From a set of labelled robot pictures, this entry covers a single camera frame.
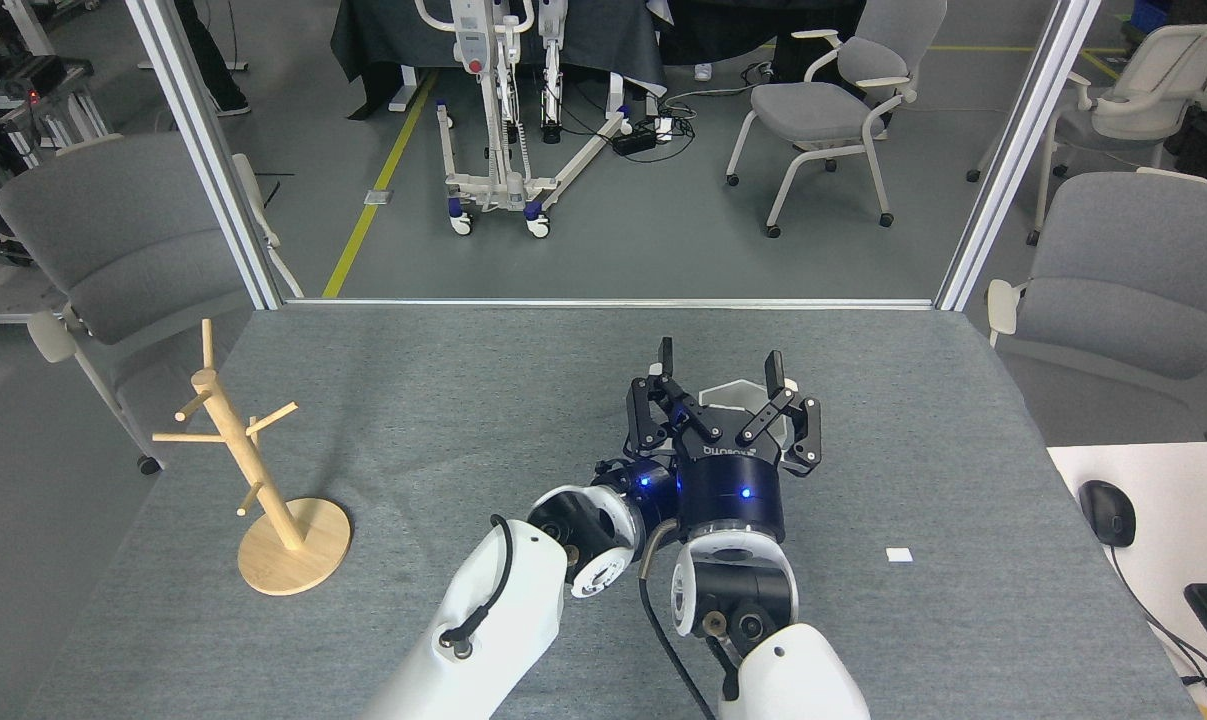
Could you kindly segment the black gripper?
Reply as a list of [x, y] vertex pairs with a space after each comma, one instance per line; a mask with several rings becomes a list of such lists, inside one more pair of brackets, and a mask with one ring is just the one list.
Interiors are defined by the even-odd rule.
[[[737, 446], [734, 441], [675, 443], [681, 542], [717, 521], [741, 521], [775, 542], [785, 539], [779, 466], [795, 478], [807, 478], [817, 468], [821, 406], [817, 398], [801, 397], [798, 384], [785, 377], [779, 350], [766, 356], [764, 373], [766, 402], [737, 433]], [[758, 441], [782, 415], [791, 420], [791, 441]]]
[[[663, 336], [658, 363], [647, 377], [634, 377], [626, 393], [626, 455], [649, 453], [672, 439], [681, 425], [690, 425], [704, 441], [719, 441], [723, 433], [709, 423], [709, 406], [702, 406], [674, 379], [674, 338]], [[594, 486], [607, 486], [641, 521], [654, 529], [664, 520], [680, 515], [680, 488], [675, 475], [657, 459], [602, 459], [595, 464]]]

